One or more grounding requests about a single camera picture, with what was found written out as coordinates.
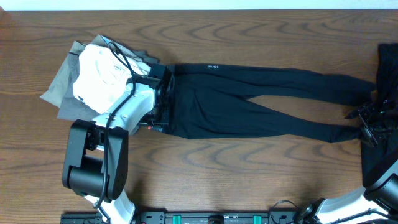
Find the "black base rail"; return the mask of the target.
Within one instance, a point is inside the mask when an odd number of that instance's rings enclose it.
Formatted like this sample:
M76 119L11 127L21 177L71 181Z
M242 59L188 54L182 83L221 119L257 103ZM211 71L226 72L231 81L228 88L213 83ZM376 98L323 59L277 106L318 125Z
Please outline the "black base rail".
M96 213L64 213L61 224L289 224L304 223L297 209L270 209L265 212L206 213L167 212L162 210L137 212L135 206L104 205Z

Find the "white t-shirt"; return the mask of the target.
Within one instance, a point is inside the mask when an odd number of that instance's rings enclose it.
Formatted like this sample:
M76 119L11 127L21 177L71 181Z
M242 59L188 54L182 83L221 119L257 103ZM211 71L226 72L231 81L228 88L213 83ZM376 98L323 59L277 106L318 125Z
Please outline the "white t-shirt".
M73 83L76 99L102 114L123 94L131 73L121 54L115 57L109 48L89 44L79 55L80 72Z

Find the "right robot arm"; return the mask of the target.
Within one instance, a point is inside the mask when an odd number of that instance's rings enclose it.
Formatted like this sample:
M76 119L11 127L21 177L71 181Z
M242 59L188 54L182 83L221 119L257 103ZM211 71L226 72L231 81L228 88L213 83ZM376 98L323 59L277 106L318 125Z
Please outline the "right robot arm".
M397 100L368 103L348 116L356 117L363 122L363 186L313 202L294 223L397 221Z

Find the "black garment at right edge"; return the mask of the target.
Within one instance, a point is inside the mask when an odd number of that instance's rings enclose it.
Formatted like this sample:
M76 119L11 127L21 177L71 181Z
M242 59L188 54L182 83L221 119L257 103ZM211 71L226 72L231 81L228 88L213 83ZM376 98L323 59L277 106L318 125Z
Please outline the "black garment at right edge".
M377 69L377 103L397 98L397 43L379 44Z

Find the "grey folded garment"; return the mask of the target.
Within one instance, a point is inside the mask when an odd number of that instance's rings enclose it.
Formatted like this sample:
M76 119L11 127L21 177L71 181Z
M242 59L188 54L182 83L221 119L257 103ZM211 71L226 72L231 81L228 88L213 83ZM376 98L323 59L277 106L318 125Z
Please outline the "grey folded garment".
M73 83L80 72L79 55L89 44L107 47L115 57L121 54L120 62L131 73L123 94L102 114L73 95ZM48 90L41 95L41 99L59 108L59 119L91 121L99 128L122 128L133 134L138 129L140 120L154 108L156 88L163 78L163 66L144 51L129 49L103 35L97 35L89 44L73 43L65 61Z

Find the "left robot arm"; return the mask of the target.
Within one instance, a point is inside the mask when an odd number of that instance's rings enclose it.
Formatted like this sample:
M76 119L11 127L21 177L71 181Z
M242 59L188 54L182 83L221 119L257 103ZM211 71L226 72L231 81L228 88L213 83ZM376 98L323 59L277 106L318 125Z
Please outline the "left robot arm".
M91 121L76 120L68 137L62 184L91 202L95 213L67 213L61 223L135 223L135 205L124 186L128 173L129 135L147 127L165 131L168 96L174 84L165 65L148 75L133 74L122 96Z

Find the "black leggings red waistband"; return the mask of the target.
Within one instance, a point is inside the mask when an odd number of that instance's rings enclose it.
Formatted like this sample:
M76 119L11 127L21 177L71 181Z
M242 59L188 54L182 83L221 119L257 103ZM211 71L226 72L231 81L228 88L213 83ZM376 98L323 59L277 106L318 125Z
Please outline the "black leggings red waistband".
M257 96L292 96L360 106L376 85L347 75L292 68L236 65L172 65L169 123L165 134L187 139L258 138L295 135L324 142L360 136L358 128L296 118L251 101Z

